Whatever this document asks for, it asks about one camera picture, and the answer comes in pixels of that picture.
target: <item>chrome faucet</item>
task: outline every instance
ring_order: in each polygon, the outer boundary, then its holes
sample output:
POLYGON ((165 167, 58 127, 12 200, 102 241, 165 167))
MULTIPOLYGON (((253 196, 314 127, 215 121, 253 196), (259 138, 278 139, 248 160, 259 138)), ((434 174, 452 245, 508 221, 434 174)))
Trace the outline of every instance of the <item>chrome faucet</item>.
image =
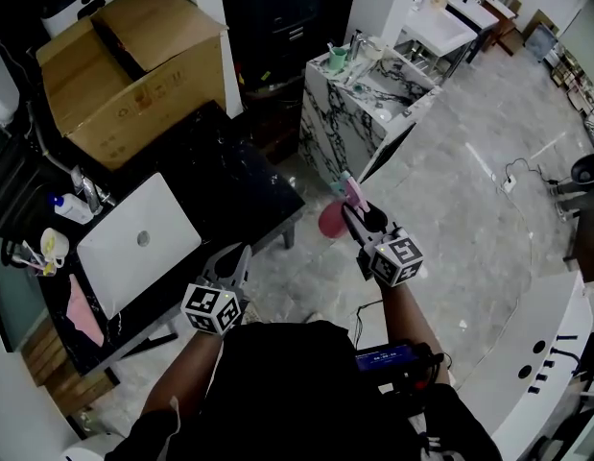
POLYGON ((78 165, 73 167, 70 172, 70 178, 75 187, 75 193, 79 195, 81 192, 85 195, 89 209, 93 215, 98 215, 102 209, 103 204, 115 206, 115 200, 110 193, 105 192, 100 186, 97 186, 93 180, 86 176, 82 168, 78 165))
POLYGON ((347 52, 347 60, 354 61, 358 57, 358 52, 361 49, 361 46, 369 46, 373 48, 375 51, 381 51, 365 34, 360 31, 354 31, 352 35, 352 39, 350 40, 350 49, 347 52))

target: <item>qr code cube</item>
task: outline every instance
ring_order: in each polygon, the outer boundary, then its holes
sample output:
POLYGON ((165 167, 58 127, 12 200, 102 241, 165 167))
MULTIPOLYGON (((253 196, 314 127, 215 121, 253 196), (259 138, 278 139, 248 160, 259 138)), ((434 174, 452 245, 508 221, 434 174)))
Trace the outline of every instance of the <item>qr code cube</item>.
POLYGON ((423 259, 424 256, 414 240, 402 231, 393 241, 375 247, 369 268, 387 285, 395 287, 415 277, 423 259))
POLYGON ((194 328, 225 334, 241 309, 234 292, 191 283, 181 303, 181 312, 194 328))

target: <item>device screen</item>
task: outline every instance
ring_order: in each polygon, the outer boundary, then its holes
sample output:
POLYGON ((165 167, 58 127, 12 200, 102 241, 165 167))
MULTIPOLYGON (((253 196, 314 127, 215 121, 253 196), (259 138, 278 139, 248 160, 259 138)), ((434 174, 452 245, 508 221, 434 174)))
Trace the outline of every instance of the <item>device screen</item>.
POLYGON ((356 363, 361 372, 378 371, 389 366, 406 364, 417 360, 412 347, 397 345, 377 352, 366 352, 356 356, 356 363))

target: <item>black marble countertop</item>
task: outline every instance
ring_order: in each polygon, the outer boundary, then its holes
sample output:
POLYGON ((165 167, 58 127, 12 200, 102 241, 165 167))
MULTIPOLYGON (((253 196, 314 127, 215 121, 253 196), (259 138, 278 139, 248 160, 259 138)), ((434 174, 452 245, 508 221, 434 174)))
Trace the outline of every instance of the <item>black marble countertop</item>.
POLYGON ((304 206, 295 190, 264 156, 239 138, 230 119, 215 103, 193 112, 114 173, 111 192, 121 200, 155 172, 162 174, 201 235, 202 245, 197 250, 110 321, 93 296, 76 252, 78 242, 101 217, 86 225, 84 233, 80 228, 67 233, 71 251, 66 264, 56 276, 39 278, 59 337, 82 375, 101 365, 105 367, 108 359, 121 353, 137 336, 145 334, 147 328, 174 309, 209 256, 227 244, 253 245, 304 206), (105 335, 102 347, 77 331, 66 318, 71 273, 88 296, 105 335))

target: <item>marble sink cabinet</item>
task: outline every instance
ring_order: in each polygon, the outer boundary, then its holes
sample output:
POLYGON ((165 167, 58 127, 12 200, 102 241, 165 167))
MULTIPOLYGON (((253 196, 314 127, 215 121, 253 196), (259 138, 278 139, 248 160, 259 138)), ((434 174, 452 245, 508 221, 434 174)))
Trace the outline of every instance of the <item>marble sink cabinet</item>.
POLYGON ((298 150, 328 183, 349 171, 359 182, 383 165, 441 89, 394 50, 326 68, 307 62, 298 150))

